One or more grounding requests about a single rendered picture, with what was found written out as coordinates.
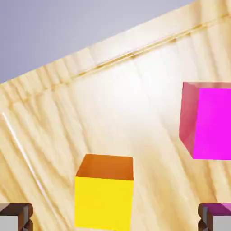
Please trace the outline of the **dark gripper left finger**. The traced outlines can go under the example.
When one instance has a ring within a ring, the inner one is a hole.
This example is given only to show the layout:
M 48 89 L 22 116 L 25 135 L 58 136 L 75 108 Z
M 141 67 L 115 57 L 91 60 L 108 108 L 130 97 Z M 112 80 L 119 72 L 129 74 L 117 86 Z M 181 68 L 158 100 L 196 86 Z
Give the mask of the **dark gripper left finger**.
M 0 203 L 0 231 L 33 231 L 33 205 Z

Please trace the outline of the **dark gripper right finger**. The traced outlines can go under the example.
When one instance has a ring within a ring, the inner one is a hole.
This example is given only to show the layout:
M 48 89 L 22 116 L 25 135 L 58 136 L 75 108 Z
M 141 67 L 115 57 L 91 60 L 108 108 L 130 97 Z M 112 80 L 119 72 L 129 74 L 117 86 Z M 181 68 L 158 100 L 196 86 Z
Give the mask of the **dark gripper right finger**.
M 198 231 L 231 231 L 231 203 L 201 203 Z

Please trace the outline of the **small yellow cube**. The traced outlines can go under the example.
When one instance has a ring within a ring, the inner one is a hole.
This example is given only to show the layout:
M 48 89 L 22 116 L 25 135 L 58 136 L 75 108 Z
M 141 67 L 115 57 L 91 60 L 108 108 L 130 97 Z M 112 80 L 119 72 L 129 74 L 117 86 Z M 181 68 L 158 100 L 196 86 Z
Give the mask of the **small yellow cube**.
M 75 176 L 74 225 L 130 231 L 133 158 L 86 154 Z

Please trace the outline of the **small magenta cube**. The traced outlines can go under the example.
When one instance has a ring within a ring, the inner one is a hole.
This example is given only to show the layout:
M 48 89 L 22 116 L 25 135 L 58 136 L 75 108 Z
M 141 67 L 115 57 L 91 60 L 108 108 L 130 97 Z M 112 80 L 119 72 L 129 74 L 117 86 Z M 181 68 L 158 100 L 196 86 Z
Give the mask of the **small magenta cube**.
M 183 83 L 179 138 L 194 159 L 231 161 L 231 83 Z

